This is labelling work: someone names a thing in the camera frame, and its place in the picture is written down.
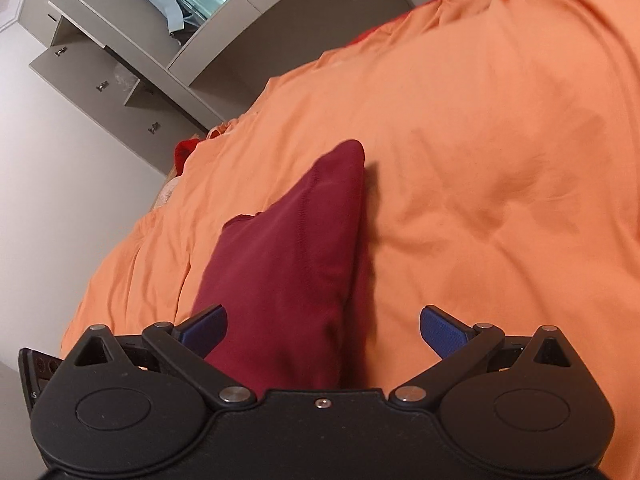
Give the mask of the grey wardrobe with open door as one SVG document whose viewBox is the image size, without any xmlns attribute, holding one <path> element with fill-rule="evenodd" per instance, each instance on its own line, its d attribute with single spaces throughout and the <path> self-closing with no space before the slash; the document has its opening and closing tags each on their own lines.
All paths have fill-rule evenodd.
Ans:
<svg viewBox="0 0 640 480">
<path fill-rule="evenodd" d="M 221 124 L 169 73 L 180 44 L 148 0 L 24 0 L 18 21 L 46 47 L 32 70 L 157 170 Z"/>
</svg>

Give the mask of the orange duvet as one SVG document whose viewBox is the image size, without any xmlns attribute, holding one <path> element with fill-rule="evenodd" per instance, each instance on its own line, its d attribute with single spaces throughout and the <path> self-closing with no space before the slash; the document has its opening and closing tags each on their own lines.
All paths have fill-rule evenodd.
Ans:
<svg viewBox="0 0 640 480">
<path fill-rule="evenodd" d="M 62 350 L 96 323 L 183 321 L 224 224 L 348 139 L 369 171 L 370 383 L 435 362 L 426 304 L 557 325 L 615 414 L 605 473 L 637 478 L 639 0 L 433 0 L 271 79 L 105 258 Z"/>
</svg>

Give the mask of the dark red garment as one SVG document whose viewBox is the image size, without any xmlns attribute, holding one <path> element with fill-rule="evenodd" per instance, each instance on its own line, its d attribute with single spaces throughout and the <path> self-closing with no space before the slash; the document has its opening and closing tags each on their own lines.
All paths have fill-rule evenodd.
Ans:
<svg viewBox="0 0 640 480">
<path fill-rule="evenodd" d="M 207 363 L 257 394 L 364 387 L 373 328 L 367 225 L 356 140 L 322 155 L 266 210 L 229 220 L 193 306 L 228 314 Z"/>
</svg>

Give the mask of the pale pink fluffy item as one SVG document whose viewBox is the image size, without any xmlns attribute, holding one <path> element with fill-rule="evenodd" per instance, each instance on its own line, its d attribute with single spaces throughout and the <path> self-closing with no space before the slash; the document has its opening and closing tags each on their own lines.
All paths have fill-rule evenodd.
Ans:
<svg viewBox="0 0 640 480">
<path fill-rule="evenodd" d="M 173 177 L 163 185 L 163 187 L 160 189 L 160 192 L 158 192 L 156 199 L 154 200 L 152 206 L 153 209 L 160 208 L 168 202 L 179 181 L 180 177 Z"/>
</svg>

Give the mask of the bright red plush item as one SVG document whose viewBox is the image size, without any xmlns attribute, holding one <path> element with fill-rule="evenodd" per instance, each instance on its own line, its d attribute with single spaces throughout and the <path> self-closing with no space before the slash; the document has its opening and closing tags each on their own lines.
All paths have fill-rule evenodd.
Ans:
<svg viewBox="0 0 640 480">
<path fill-rule="evenodd" d="M 194 138 L 182 140 L 176 145 L 174 151 L 174 167 L 176 170 L 176 176 L 181 176 L 183 174 L 186 161 L 201 142 L 202 139 L 194 136 Z"/>
</svg>

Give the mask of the grey window desk unit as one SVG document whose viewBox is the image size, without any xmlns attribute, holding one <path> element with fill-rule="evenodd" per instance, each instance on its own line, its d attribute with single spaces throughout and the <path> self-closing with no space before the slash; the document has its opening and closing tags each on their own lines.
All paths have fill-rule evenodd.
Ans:
<svg viewBox="0 0 640 480">
<path fill-rule="evenodd" d="M 169 73 L 218 115 L 267 80 L 344 46 L 428 0 L 177 0 L 184 29 Z"/>
</svg>

